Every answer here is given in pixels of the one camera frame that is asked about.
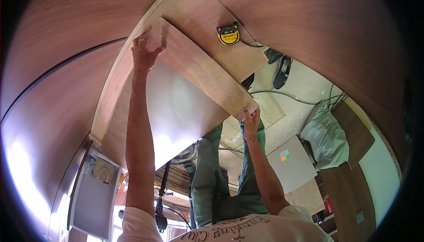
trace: white board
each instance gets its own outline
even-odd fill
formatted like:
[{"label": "white board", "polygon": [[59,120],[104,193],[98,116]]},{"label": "white board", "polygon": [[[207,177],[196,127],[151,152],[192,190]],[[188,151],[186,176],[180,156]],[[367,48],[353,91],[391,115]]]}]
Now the white board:
[{"label": "white board", "polygon": [[267,155],[267,158],[283,186],[284,194],[302,186],[317,175],[297,136]]}]

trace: yellow tape measure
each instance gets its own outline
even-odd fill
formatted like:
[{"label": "yellow tape measure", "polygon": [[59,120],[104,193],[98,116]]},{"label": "yellow tape measure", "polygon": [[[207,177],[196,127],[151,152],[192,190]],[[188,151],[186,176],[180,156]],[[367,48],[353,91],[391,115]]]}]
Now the yellow tape measure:
[{"label": "yellow tape measure", "polygon": [[238,31],[238,23],[230,26],[217,27],[219,41],[224,45],[234,45],[240,41],[240,33]]}]

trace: person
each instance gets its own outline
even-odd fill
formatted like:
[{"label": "person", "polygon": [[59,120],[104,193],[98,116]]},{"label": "person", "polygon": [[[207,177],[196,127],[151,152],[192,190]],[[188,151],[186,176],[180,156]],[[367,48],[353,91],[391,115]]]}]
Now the person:
[{"label": "person", "polygon": [[[153,205],[155,162],[146,104],[146,81],[158,55],[146,48],[149,31],[133,41],[134,78],[130,99],[125,158],[131,181],[118,242],[162,241]],[[192,198],[197,229],[173,241],[332,241],[313,223],[309,210],[291,206],[265,156],[265,133],[260,110],[243,110],[240,123],[244,159],[239,190],[230,197],[220,171],[218,147],[222,124],[198,141],[197,170]]]}]

